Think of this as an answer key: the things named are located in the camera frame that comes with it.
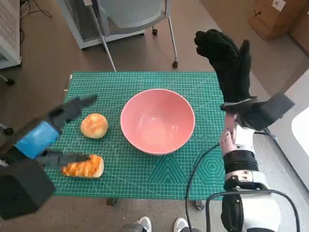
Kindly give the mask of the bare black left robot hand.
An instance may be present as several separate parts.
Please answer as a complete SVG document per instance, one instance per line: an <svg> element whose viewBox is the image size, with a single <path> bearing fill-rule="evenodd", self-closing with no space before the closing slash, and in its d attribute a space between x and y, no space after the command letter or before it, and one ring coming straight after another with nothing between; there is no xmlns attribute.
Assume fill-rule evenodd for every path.
<svg viewBox="0 0 309 232"><path fill-rule="evenodd" d="M97 100L97 95L74 98L48 111L45 115L26 124L16 135L12 147L6 152L10 162L24 159L37 160L44 166L63 167L72 162L83 162L89 155L61 151L51 151L48 147L55 143L66 124L78 118L84 108Z"/></svg>

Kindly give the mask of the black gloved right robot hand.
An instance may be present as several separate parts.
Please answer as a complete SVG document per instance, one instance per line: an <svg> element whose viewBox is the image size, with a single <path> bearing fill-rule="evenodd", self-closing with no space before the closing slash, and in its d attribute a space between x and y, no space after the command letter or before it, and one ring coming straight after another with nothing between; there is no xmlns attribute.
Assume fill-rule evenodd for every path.
<svg viewBox="0 0 309 232"><path fill-rule="evenodd" d="M215 29L197 31L194 42L197 53L207 58L214 68L224 102L249 99L252 63L250 42L244 40L237 47L232 39Z"/></svg>

